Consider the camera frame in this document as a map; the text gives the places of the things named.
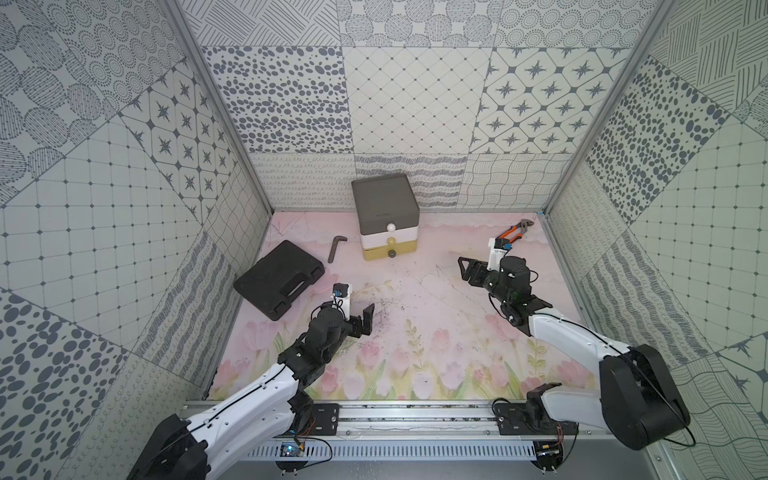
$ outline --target white drawer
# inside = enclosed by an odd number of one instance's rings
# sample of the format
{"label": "white drawer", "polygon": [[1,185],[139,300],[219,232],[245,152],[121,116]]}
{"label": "white drawer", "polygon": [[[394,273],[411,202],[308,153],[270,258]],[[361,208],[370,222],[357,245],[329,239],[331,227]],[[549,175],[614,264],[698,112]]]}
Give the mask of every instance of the white drawer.
{"label": "white drawer", "polygon": [[362,248],[364,250],[368,250],[370,248],[387,245],[387,240],[390,237],[395,237],[395,243],[402,243],[416,240],[418,235],[419,226],[416,225],[415,227],[403,228],[401,230],[395,230],[394,232],[379,232],[370,235],[360,235],[360,243],[362,243]]}

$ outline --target gray lid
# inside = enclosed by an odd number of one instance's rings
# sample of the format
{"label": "gray lid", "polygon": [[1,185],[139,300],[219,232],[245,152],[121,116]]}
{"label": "gray lid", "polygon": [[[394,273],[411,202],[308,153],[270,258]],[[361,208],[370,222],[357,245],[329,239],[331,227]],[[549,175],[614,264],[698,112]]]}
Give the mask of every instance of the gray lid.
{"label": "gray lid", "polygon": [[419,225],[419,204],[405,174],[354,180],[352,193],[362,235],[385,232],[388,223],[398,230]]}

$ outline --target black plastic case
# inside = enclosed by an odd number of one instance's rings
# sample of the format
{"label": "black plastic case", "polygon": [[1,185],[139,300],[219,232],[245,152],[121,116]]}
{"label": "black plastic case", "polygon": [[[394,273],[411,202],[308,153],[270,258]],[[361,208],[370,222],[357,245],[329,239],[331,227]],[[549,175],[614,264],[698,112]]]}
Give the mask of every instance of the black plastic case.
{"label": "black plastic case", "polygon": [[323,262],[284,240],[235,280],[234,287],[245,300],[277,321],[325,272]]}

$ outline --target star pattern tile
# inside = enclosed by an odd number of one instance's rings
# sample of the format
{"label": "star pattern tile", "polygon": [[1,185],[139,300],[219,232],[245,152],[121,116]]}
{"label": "star pattern tile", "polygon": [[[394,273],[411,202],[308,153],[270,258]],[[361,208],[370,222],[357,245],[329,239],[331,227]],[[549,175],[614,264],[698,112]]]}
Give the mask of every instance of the star pattern tile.
{"label": "star pattern tile", "polygon": [[627,48],[494,48],[470,151],[573,154]]}
{"label": "star pattern tile", "polygon": [[192,215],[204,223],[229,181],[235,153],[186,60],[118,115]]}

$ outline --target wire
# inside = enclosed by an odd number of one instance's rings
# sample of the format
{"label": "wire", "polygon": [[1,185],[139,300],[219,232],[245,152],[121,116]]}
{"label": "wire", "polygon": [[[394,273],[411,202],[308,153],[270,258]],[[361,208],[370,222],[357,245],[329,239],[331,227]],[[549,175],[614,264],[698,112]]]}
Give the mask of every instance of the wire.
{"label": "wire", "polygon": [[565,461],[566,461],[566,460],[568,460],[568,457],[570,457],[570,456],[571,456],[571,453],[574,451],[574,447],[576,446],[576,438],[578,438],[578,425],[579,425],[579,424],[576,424],[576,434],[574,435],[574,442],[573,442],[573,443],[571,443],[571,449],[570,449],[570,450],[568,450],[568,454],[565,456],[565,458],[563,458],[563,461],[562,461],[562,462],[560,462],[560,465],[559,465],[559,466],[561,466],[561,467],[563,466],[563,464],[565,463]]}
{"label": "wire", "polygon": [[333,460],[333,447],[331,446],[331,444],[329,444],[329,443],[328,443],[328,442],[326,442],[325,440],[323,440],[323,439],[319,439],[319,438],[317,438],[317,437],[306,437],[306,439],[304,439],[304,442],[305,442],[305,443],[306,443],[306,440],[318,440],[318,441],[320,441],[320,442],[322,442],[322,443],[325,443],[326,445],[328,445],[328,449],[329,449],[329,450],[330,450],[330,452],[331,452],[331,456],[330,456],[329,458],[326,458],[325,460],[321,460],[320,462],[317,462],[317,463],[313,463],[313,464],[311,464],[311,465],[304,465],[304,466],[301,468],[302,470],[304,470],[305,468],[313,467],[313,466],[315,466],[315,465],[320,465],[321,463],[330,462],[331,460]]}
{"label": "wire", "polygon": [[277,376],[278,376],[280,373],[283,373],[283,370],[285,370],[285,369],[286,369],[286,366],[285,366],[285,365],[283,365],[283,368],[282,368],[282,369],[280,369],[280,371],[279,371],[278,373],[276,373],[276,374],[275,374],[275,376],[273,376],[271,379],[267,380],[267,381],[266,381],[266,382],[264,382],[264,383],[260,383],[258,386],[256,386],[256,388],[254,388],[254,389],[253,389],[253,390],[251,390],[250,392],[248,392],[248,393],[246,393],[245,395],[243,395],[243,396],[239,397],[238,399],[234,400],[232,403],[229,403],[229,404],[225,405],[225,406],[224,406],[224,408],[222,408],[221,410],[219,410],[219,412],[218,412],[216,415],[214,415],[214,416],[210,417],[209,419],[205,419],[205,420],[203,420],[203,423],[199,424],[199,425],[198,425],[198,426],[196,426],[195,428],[193,428],[193,429],[189,430],[188,432],[184,433],[184,434],[183,434],[181,437],[179,437],[178,439],[175,439],[174,441],[172,441],[171,443],[169,443],[167,446],[165,446],[164,448],[162,448],[162,449],[161,449],[161,450],[160,450],[158,453],[156,453],[156,454],[155,454],[155,455],[154,455],[152,458],[150,458],[150,459],[149,459],[149,460],[148,460],[146,463],[144,463],[144,465],[142,465],[142,466],[141,466],[141,468],[139,468],[139,469],[136,471],[136,473],[134,473],[134,474],[133,474],[133,475],[132,475],[132,476],[131,476],[131,477],[130,477],[128,480],[134,480],[134,478],[136,478],[136,477],[137,477],[137,476],[138,476],[138,475],[139,475],[139,474],[140,474],[140,473],[141,473],[141,472],[142,472],[142,471],[143,471],[143,470],[144,470],[146,467],[148,467],[149,465],[151,465],[151,464],[152,464],[152,462],[154,462],[154,460],[155,460],[157,457],[159,457],[160,455],[162,455],[162,454],[163,454],[163,453],[164,453],[166,450],[168,450],[170,447],[172,447],[172,446],[176,445],[176,444],[177,444],[178,442],[180,442],[182,439],[185,439],[186,437],[188,437],[188,436],[192,435],[192,433],[193,433],[193,432],[196,432],[198,429],[201,429],[201,428],[203,428],[203,427],[204,427],[204,426],[206,426],[206,425],[210,425],[210,423],[211,423],[213,420],[215,420],[215,419],[216,419],[216,417],[218,417],[219,415],[221,415],[222,413],[224,413],[224,411],[225,411],[225,410],[227,410],[228,408],[230,408],[230,407],[231,407],[232,405],[234,405],[235,403],[238,403],[240,400],[244,399],[245,397],[247,397],[247,396],[248,396],[248,395],[250,395],[251,393],[253,393],[253,392],[256,392],[258,389],[262,389],[262,388],[263,388],[263,386],[265,386],[267,383],[269,383],[269,382],[273,381],[275,378],[277,378]]}
{"label": "wire", "polygon": [[494,310],[496,310],[496,313],[498,313],[498,315],[501,318],[509,321],[509,317],[508,316],[503,316],[502,313],[498,311],[498,308],[496,308],[496,305],[494,305],[494,303],[493,303],[493,296],[490,293],[488,294],[488,301],[491,302],[491,306],[493,307]]}
{"label": "wire", "polygon": [[652,388],[652,389],[653,389],[653,390],[656,392],[656,394],[657,394],[657,395],[659,395],[659,398],[661,398],[661,399],[664,401],[664,403],[666,403],[666,404],[667,404],[667,406],[668,406],[668,407],[669,407],[669,409],[672,411],[672,413],[673,413],[673,414],[674,414],[674,415],[677,417],[677,419],[678,419],[678,420],[680,420],[680,424],[681,424],[681,425],[682,425],[682,426],[685,428],[686,432],[688,432],[688,435],[690,435],[690,438],[691,438],[691,441],[692,441],[692,443],[681,443],[681,442],[676,442],[675,440],[669,440],[669,439],[667,439],[667,438],[664,438],[664,440],[667,440],[667,441],[668,441],[668,442],[670,442],[670,443],[674,443],[675,445],[681,445],[681,446],[683,446],[683,447],[695,447],[695,446],[696,446],[696,437],[694,436],[694,433],[693,433],[693,432],[692,432],[692,431],[691,431],[691,430],[688,428],[688,425],[687,425],[687,424],[686,424],[686,422],[683,420],[683,418],[682,418],[680,415],[678,415],[678,414],[677,414],[677,410],[675,410],[675,408],[672,406],[672,404],[671,404],[671,403],[669,403],[669,400],[667,400],[667,397],[665,397],[665,396],[664,396],[664,395],[663,395],[663,394],[662,394],[662,393],[659,391],[659,389],[656,387],[656,385],[654,385],[654,383],[653,383],[653,382],[651,382],[651,380],[648,378],[648,376],[647,376],[647,375],[645,375],[645,372],[643,372],[643,370],[642,370],[642,369],[640,369],[640,367],[638,367],[637,365],[635,365],[634,363],[632,363],[632,361],[631,361],[631,360],[629,360],[629,359],[627,359],[626,357],[624,357],[624,354],[623,354],[622,352],[620,352],[620,351],[619,351],[619,350],[618,350],[616,347],[614,347],[613,345],[611,345],[609,342],[605,341],[605,339],[604,339],[603,337],[599,336],[599,335],[598,335],[596,332],[592,331],[591,329],[589,329],[589,328],[587,328],[586,326],[583,326],[583,325],[581,325],[581,324],[579,324],[579,323],[576,323],[576,322],[572,322],[572,321],[570,321],[570,320],[568,320],[568,319],[565,319],[565,318],[561,318],[561,317],[558,317],[558,316],[554,316],[554,315],[551,315],[550,313],[537,312],[537,313],[536,313],[536,315],[546,315],[546,316],[550,316],[550,317],[552,317],[552,318],[554,318],[554,319],[560,320],[561,322],[566,322],[566,323],[570,323],[571,325],[576,325],[576,326],[578,326],[578,327],[581,327],[582,329],[585,329],[585,330],[587,330],[587,331],[588,331],[589,333],[591,333],[591,334],[592,334],[592,335],[593,335],[595,338],[599,339],[599,340],[600,340],[602,343],[604,343],[605,345],[607,345],[609,348],[611,348],[612,350],[614,350],[616,353],[618,353],[618,354],[619,354],[619,358],[621,358],[622,360],[624,360],[624,361],[625,361],[625,362],[626,362],[626,363],[627,363],[627,364],[630,366],[630,368],[632,368],[634,371],[636,371],[637,373],[639,373],[639,374],[640,374],[640,376],[642,376],[642,377],[643,377],[643,379],[644,379],[644,380],[645,380],[645,381],[648,383],[648,385],[650,385],[650,387],[651,387],[651,388]]}

